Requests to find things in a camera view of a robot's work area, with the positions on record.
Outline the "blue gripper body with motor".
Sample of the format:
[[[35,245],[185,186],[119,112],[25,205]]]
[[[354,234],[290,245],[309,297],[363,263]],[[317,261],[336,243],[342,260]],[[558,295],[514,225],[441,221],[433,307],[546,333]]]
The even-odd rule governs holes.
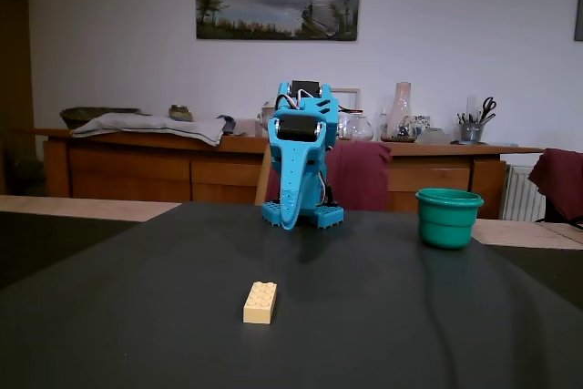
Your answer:
[[[314,143],[318,147],[327,145],[327,119],[317,111],[288,108],[276,110],[268,131],[271,147],[279,147],[284,141]]]

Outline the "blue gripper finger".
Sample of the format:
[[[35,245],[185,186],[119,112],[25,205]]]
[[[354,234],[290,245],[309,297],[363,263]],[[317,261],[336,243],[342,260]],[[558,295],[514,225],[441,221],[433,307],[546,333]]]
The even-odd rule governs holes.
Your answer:
[[[319,160],[322,142],[274,141],[271,148],[281,153],[281,225],[285,230],[291,230],[300,214],[307,161]]]

